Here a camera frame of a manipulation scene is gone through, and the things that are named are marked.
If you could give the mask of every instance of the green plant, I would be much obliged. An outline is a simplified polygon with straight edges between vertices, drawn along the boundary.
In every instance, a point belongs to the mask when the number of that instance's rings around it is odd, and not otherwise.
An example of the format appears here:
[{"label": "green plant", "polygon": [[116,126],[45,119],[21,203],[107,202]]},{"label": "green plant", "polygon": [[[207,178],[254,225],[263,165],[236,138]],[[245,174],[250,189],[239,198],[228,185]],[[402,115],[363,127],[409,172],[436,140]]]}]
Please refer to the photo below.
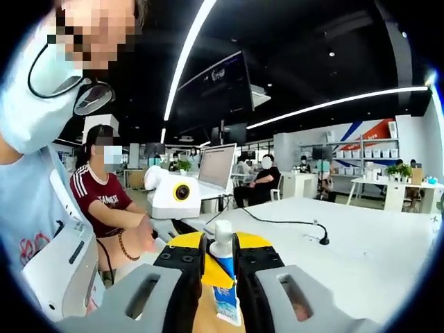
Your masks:
[{"label": "green plant", "polygon": [[191,170],[191,162],[190,161],[179,161],[178,169],[179,170],[190,171]]},{"label": "green plant", "polygon": [[392,176],[392,175],[399,173],[400,170],[397,165],[391,165],[391,166],[387,167],[386,172],[388,175]]},{"label": "green plant", "polygon": [[411,177],[411,166],[402,164],[399,166],[399,172],[402,177]]}]

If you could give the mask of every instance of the bracelet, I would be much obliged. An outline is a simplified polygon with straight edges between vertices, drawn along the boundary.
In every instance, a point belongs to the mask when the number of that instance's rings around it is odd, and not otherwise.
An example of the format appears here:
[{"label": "bracelet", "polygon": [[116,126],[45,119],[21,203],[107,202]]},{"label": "bracelet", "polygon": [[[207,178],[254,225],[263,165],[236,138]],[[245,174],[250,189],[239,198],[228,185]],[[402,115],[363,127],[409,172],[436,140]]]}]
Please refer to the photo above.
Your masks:
[{"label": "bracelet", "polygon": [[122,230],[119,231],[119,244],[120,244],[120,248],[122,249],[124,255],[125,255],[129,260],[135,262],[135,261],[139,260],[140,256],[134,258],[134,257],[131,257],[131,256],[128,254],[128,252],[126,252],[126,250],[125,250],[125,246],[123,246],[123,241],[122,241],[122,234],[123,234],[124,231],[125,231],[125,229],[122,229]]}]

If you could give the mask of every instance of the striped sleeve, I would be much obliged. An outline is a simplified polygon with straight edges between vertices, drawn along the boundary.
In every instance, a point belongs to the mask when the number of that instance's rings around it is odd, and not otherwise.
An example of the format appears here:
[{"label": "striped sleeve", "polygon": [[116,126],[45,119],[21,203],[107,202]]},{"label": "striped sleeve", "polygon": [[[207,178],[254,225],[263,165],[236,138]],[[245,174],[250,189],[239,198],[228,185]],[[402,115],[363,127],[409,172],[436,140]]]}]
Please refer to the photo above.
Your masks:
[{"label": "striped sleeve", "polygon": [[97,193],[90,186],[88,176],[89,171],[85,165],[77,169],[69,180],[69,186],[83,214],[88,212],[89,205],[93,201],[99,199]]}]

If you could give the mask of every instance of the white cap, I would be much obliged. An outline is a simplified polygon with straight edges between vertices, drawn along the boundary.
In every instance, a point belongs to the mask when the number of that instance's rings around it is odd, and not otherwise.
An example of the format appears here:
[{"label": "white cap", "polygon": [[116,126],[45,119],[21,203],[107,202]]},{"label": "white cap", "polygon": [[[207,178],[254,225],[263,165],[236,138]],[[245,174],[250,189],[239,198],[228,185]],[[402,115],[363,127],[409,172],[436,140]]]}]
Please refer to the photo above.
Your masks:
[{"label": "white cap", "polygon": [[232,239],[232,228],[231,222],[227,220],[217,220],[216,221],[216,231],[214,233],[214,239],[216,243],[220,246],[228,245],[231,243]]}]

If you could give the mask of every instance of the maroon t-shirt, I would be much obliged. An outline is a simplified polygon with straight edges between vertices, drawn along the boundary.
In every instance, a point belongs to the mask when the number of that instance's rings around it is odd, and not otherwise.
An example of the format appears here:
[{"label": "maroon t-shirt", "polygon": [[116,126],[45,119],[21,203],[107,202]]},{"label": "maroon t-shirt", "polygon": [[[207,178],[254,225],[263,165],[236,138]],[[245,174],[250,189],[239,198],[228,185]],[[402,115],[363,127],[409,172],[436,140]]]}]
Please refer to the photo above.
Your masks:
[{"label": "maroon t-shirt", "polygon": [[115,174],[109,173],[108,181],[103,182],[94,175],[87,164],[74,172],[69,184],[82,213],[91,222],[97,238],[114,236],[120,231],[120,228],[101,223],[88,212],[89,205],[95,200],[100,200],[114,210],[125,210],[132,203]]}]

